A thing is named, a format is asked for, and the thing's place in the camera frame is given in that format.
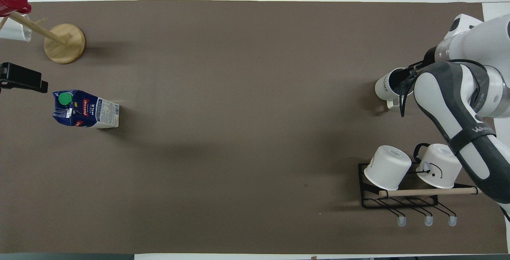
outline red logo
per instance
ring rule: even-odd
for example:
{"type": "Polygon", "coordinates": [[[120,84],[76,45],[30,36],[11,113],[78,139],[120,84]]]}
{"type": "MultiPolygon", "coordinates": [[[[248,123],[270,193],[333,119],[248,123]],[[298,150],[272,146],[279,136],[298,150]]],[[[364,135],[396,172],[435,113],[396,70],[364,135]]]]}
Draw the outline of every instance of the red logo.
{"type": "Polygon", "coordinates": [[[89,100],[85,98],[85,99],[83,100],[83,115],[84,115],[84,116],[89,116],[89,113],[88,113],[88,106],[89,106],[89,100]]]}

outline red mug handle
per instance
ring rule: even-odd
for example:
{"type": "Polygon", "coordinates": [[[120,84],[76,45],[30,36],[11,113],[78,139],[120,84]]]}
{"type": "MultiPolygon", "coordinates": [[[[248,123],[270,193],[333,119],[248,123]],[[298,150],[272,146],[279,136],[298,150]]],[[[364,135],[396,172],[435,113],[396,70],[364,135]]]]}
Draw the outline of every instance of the red mug handle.
{"type": "Polygon", "coordinates": [[[18,11],[19,13],[22,13],[22,14],[28,14],[31,12],[31,5],[30,4],[27,4],[23,9],[20,9],[20,11],[18,11]]]}

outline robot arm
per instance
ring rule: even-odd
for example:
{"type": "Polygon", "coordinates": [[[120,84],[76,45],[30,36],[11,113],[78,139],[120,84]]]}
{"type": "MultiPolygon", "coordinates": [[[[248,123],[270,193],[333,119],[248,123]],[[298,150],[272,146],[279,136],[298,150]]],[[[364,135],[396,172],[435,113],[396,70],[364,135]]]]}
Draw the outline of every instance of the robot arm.
{"type": "Polygon", "coordinates": [[[437,126],[471,179],[501,205],[508,218],[510,149],[471,107],[472,95],[480,89],[477,82],[488,79],[488,75],[483,75],[481,68],[473,64],[435,62],[418,73],[415,100],[437,126]]]}

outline black plastic object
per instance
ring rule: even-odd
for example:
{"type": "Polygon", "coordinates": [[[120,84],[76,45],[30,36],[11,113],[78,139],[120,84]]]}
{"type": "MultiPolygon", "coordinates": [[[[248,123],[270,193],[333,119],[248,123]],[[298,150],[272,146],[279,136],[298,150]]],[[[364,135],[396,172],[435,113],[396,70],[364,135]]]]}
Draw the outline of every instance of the black plastic object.
{"type": "Polygon", "coordinates": [[[12,63],[0,65],[0,89],[31,89],[40,93],[48,92],[48,82],[41,73],[12,63]]]}

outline blue milk carton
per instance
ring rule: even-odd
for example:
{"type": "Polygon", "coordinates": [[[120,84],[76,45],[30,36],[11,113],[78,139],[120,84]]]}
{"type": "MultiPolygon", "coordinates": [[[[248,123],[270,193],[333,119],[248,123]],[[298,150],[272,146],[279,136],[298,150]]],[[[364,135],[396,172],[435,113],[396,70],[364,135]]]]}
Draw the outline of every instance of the blue milk carton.
{"type": "Polygon", "coordinates": [[[53,118],[66,126],[112,128],[119,126],[119,105],[77,89],[55,91],[53,118]]]}

